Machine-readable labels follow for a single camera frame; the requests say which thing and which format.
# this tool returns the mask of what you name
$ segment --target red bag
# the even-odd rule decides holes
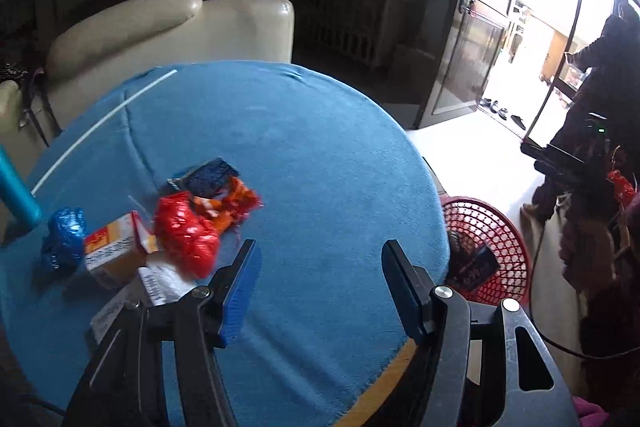
[[[193,213],[188,192],[160,198],[155,225],[162,245],[183,270],[196,279],[211,274],[220,236],[208,219]]]
[[[607,175],[607,179],[613,183],[615,197],[622,208],[626,208],[631,204],[636,196],[634,186],[620,173],[620,171],[611,171]]]

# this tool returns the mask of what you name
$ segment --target blue tablecloth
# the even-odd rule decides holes
[[[82,133],[162,74],[124,82],[47,150],[33,185]],[[397,239],[442,281],[444,222],[427,167],[402,129],[364,95],[290,64],[175,66],[116,113],[37,193],[46,215],[84,209],[90,230],[152,208],[175,172],[221,156],[261,195],[242,225],[264,256],[238,340],[218,361],[240,425],[326,426],[347,412],[394,357],[404,333],[380,251]],[[37,393],[66,407],[90,358],[89,321],[113,295],[79,269],[45,280],[36,267],[42,224],[0,255],[2,320]],[[236,254],[227,233],[218,264]],[[164,350],[172,422],[179,406],[173,351]]]

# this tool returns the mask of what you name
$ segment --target door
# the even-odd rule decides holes
[[[455,0],[449,33],[431,92],[415,127],[426,127],[473,112],[509,25],[513,0]]]

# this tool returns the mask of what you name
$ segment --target blue plastic bag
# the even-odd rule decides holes
[[[84,256],[87,236],[82,208],[61,208],[49,218],[49,235],[42,241],[42,265],[53,271],[60,267],[76,267]]]

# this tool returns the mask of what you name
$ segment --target pink fabric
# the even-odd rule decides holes
[[[600,427],[609,417],[600,406],[581,398],[574,397],[574,406],[580,418],[580,427]]]

